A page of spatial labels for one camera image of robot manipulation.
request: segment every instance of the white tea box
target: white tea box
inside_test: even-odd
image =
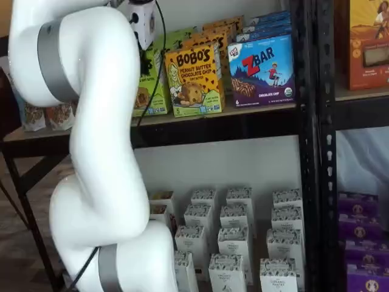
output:
[[[247,207],[247,216],[249,218],[250,231],[256,238],[256,221],[255,221],[255,210],[252,201],[252,188],[241,187],[235,189],[228,189],[227,191],[227,204],[230,203],[243,203]]]
[[[212,292],[246,292],[243,257],[212,254],[209,263]]]
[[[209,252],[203,226],[178,226],[174,237],[178,251],[192,253],[196,278],[208,281]]]
[[[273,229],[298,229],[301,231],[301,242],[303,245],[303,254],[305,254],[304,243],[304,225],[303,213],[301,207],[283,206],[272,209],[272,228]]]
[[[297,285],[305,290],[305,255],[301,231],[296,229],[269,229],[266,235],[270,259],[293,259],[297,273]]]
[[[151,205],[150,206],[150,219],[151,220],[157,220],[168,226],[170,229],[170,232],[173,232],[171,230],[171,222],[170,222],[170,216],[167,211],[166,205]]]
[[[253,285],[253,254],[249,229],[247,227],[221,228],[219,230],[218,244],[221,254],[240,254],[243,257],[246,284]]]
[[[220,223],[222,228],[249,227],[246,205],[232,203],[223,206],[220,212]]]
[[[166,205],[170,217],[171,230],[174,235],[180,220],[173,191],[156,192],[151,195],[149,201],[151,205]]]
[[[190,204],[184,213],[187,226],[203,226],[210,253],[218,252],[217,233],[213,226],[213,208],[209,204]]]
[[[174,269],[176,271],[178,292],[199,292],[195,266],[193,266],[190,252],[174,252]]]
[[[296,272],[286,260],[261,259],[262,292],[298,292]]]

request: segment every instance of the purple box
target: purple box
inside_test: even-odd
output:
[[[384,234],[376,217],[339,214],[339,239],[383,240]]]
[[[347,263],[347,291],[389,291],[389,269],[377,265]]]
[[[389,241],[346,240],[345,258],[347,262],[389,268]]]
[[[344,214],[376,217],[378,196],[365,193],[339,192],[338,211]]]

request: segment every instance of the black cable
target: black cable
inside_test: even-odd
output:
[[[91,255],[88,257],[88,259],[86,260],[85,264],[83,265],[83,267],[81,268],[81,270],[78,272],[77,274],[77,277],[73,280],[73,282],[71,283],[71,285],[69,286],[68,289],[65,290],[65,292],[72,292],[72,290],[75,288],[77,282],[80,280],[80,278],[82,277],[82,275],[84,274],[86,268],[89,266],[89,264],[91,263],[93,257],[96,255],[96,252],[98,251],[99,248],[94,248],[94,250],[92,251]]]
[[[145,108],[145,110],[143,111],[142,115],[140,116],[139,120],[138,120],[138,124],[137,124],[137,128],[140,126],[140,123],[143,119],[143,117],[145,116],[148,108],[150,107],[151,105],[151,102],[153,101],[153,98],[154,98],[154,95],[157,91],[157,88],[158,88],[158,84],[159,84],[159,78],[160,78],[160,74],[162,72],[162,67],[164,66],[164,53],[165,53],[165,49],[166,49],[166,27],[165,27],[165,20],[164,20],[164,16],[162,14],[162,11],[159,7],[159,4],[158,4],[158,1],[156,0],[156,4],[157,4],[157,7],[158,7],[158,11],[159,11],[159,14],[160,14],[160,18],[162,20],[162,27],[164,28],[164,46],[162,48],[162,51],[160,53],[160,57],[161,57],[161,61],[160,61],[160,66],[159,66],[159,70],[158,70],[158,77],[157,77],[157,81],[156,81],[156,85],[154,87],[154,90],[153,90],[153,93],[151,94],[151,97],[150,97],[150,100],[148,101],[147,103],[147,106]]]

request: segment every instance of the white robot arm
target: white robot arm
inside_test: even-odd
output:
[[[57,185],[50,202],[50,229],[71,278],[103,246],[77,288],[176,292],[171,234],[149,223],[129,138],[140,75],[137,38],[122,13],[98,7],[106,3],[14,0],[11,75],[33,105],[79,98],[70,143],[76,174]]]

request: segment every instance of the wooden floor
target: wooden floor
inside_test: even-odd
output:
[[[18,159],[19,172],[24,173],[39,159]],[[53,245],[49,230],[49,200],[58,181],[72,173],[69,159],[65,159],[29,192],[29,200],[44,237],[48,253],[57,271],[62,266]],[[0,179],[20,206],[12,180],[0,155]],[[0,191],[0,291],[50,292],[51,288],[43,269],[32,234],[19,219],[4,194]]]

